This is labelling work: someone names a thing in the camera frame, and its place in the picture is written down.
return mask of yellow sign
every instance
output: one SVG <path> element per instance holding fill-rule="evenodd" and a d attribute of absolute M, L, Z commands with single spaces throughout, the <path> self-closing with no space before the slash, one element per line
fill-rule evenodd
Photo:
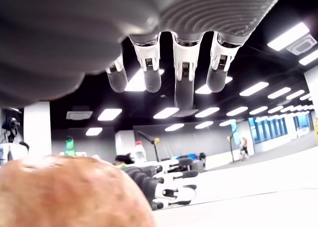
<path fill-rule="evenodd" d="M 318 143 L 318 120 L 314 120 L 314 128 L 315 128 L 316 140 Z"/>

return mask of person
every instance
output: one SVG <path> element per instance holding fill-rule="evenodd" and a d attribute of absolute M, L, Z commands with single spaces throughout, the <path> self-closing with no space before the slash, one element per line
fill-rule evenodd
<path fill-rule="evenodd" d="M 242 149 L 245 152 L 246 158 L 249 158 L 247 151 L 247 139 L 245 137 L 242 138 Z"/>
<path fill-rule="evenodd" d="M 117 155 L 113 164 L 120 169 L 125 169 L 127 165 L 134 164 L 134 161 L 132 161 L 130 153 L 128 153 L 126 155 Z"/>
<path fill-rule="evenodd" d="M 149 179 L 133 174 L 143 186 Z M 0 170 L 0 199 L 1 227 L 155 227 L 129 174 L 91 157 L 9 161 Z"/>

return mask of black ceiling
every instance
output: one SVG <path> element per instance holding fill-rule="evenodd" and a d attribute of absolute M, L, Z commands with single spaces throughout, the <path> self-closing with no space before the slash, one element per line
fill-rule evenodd
<path fill-rule="evenodd" d="M 268 99 L 267 96 L 286 86 L 290 87 L 292 91 L 304 89 L 308 93 L 304 72 L 317 65 L 318 61 L 304 67 L 298 63 L 299 57 L 289 53 L 286 49 L 276 52 L 269 48 L 267 43 L 301 21 L 310 29 L 310 34 L 318 40 L 317 14 L 318 0 L 278 1 L 245 45 L 239 49 L 228 73 L 233 80 L 226 84 L 224 90 L 209 95 L 194 94 L 194 109 L 220 107 L 220 111 L 200 119 L 200 121 L 228 119 L 226 113 L 240 106 L 247 106 L 249 111 L 260 106 L 275 107 L 278 103 L 285 101 L 286 96 L 273 100 Z M 212 38 L 213 33 L 208 32 L 201 43 L 195 90 L 204 85 L 206 81 Z M 140 68 L 134 47 L 129 39 L 123 42 L 123 57 L 129 80 Z M 157 93 L 147 91 L 115 93 L 110 88 L 106 73 L 86 76 L 76 92 L 51 101 L 51 127 L 54 129 L 114 126 L 119 130 L 131 129 L 134 125 L 197 122 L 198 119 L 194 116 L 165 120 L 153 119 L 153 116 L 163 108 L 174 106 L 173 50 L 171 34 L 168 32 L 164 32 L 160 38 L 160 57 L 160 68 L 165 72 L 161 76 L 162 85 Z M 259 81 L 266 81 L 269 86 L 252 96 L 239 96 L 241 91 Z M 309 103 L 295 98 L 290 104 L 305 105 Z M 93 111 L 92 117 L 84 121 L 66 120 L 67 111 L 71 111 L 76 105 L 89 106 Z M 114 121 L 97 121 L 97 117 L 105 108 L 122 108 L 123 112 Z M 248 112 L 244 112 L 235 118 L 248 116 Z"/>

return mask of floor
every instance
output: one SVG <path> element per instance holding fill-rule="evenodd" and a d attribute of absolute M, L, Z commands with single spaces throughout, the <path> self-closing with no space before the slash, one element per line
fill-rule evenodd
<path fill-rule="evenodd" d="M 196 184 L 197 196 L 188 206 L 154 211 L 156 226 L 317 227 L 318 147 L 311 144 L 305 136 L 255 156 L 258 163 L 180 179 L 175 184 Z"/>
<path fill-rule="evenodd" d="M 300 138 L 294 139 L 290 141 L 289 143 L 279 146 L 275 149 L 262 152 L 262 153 L 256 153 L 255 155 L 251 156 L 249 159 L 246 159 L 244 161 L 232 162 L 224 166 L 219 166 L 219 167 L 210 169 L 209 171 L 227 169 L 227 168 L 232 168 L 237 166 L 250 165 L 250 164 L 258 163 L 262 161 L 268 161 L 275 158 L 291 155 L 300 151 L 308 150 L 315 146 L 317 146 L 315 133 L 310 132 Z"/>

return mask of ribbed gray surface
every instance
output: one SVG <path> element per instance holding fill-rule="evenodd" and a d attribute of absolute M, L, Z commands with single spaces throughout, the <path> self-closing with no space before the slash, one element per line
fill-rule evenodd
<path fill-rule="evenodd" d="M 276 2 L 0 0 L 0 107 L 73 92 L 83 74 L 98 74 L 118 58 L 120 42 L 130 34 L 216 30 L 246 40 Z"/>
<path fill-rule="evenodd" d="M 107 74 L 107 76 L 113 91 L 116 93 L 124 92 L 128 83 L 125 69 L 122 69 L 120 72 L 115 71 L 111 74 Z"/>
<path fill-rule="evenodd" d="M 175 32 L 219 31 L 248 36 L 278 0 L 179 0 L 162 14 L 161 27 Z"/>

